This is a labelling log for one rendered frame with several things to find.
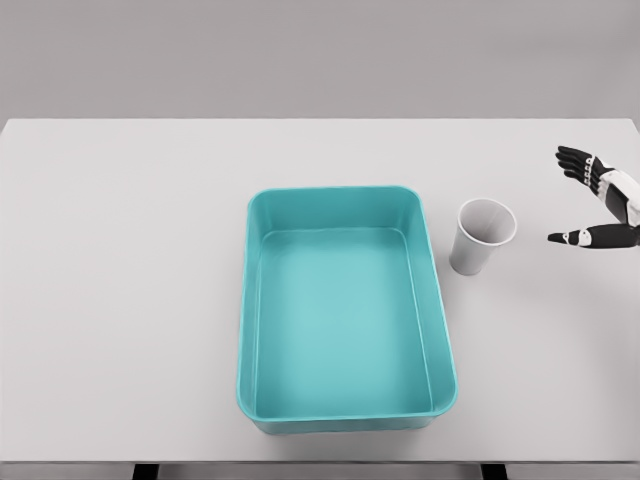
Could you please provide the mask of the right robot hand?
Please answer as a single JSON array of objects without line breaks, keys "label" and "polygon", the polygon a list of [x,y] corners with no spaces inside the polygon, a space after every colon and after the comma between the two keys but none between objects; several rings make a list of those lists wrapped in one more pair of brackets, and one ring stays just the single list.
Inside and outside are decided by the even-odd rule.
[{"label": "right robot hand", "polygon": [[579,149],[559,146],[555,156],[563,174],[586,186],[617,223],[550,233],[547,240],[597,250],[640,247],[640,183],[596,155]]}]

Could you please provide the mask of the white paper cup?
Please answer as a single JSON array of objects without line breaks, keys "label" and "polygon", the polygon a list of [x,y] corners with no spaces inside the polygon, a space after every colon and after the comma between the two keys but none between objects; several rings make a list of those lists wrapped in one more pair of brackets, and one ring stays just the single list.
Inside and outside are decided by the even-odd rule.
[{"label": "white paper cup", "polygon": [[494,199],[470,199],[457,214],[449,263],[461,275],[476,275],[516,232],[517,220],[509,207]]}]

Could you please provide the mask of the teal plastic basket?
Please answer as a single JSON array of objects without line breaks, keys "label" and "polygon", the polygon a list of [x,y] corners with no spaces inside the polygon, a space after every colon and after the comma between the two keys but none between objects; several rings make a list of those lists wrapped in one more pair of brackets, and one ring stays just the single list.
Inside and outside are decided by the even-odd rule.
[{"label": "teal plastic basket", "polygon": [[423,203],[404,186],[248,204],[236,399],[270,435],[411,430],[458,378]]}]

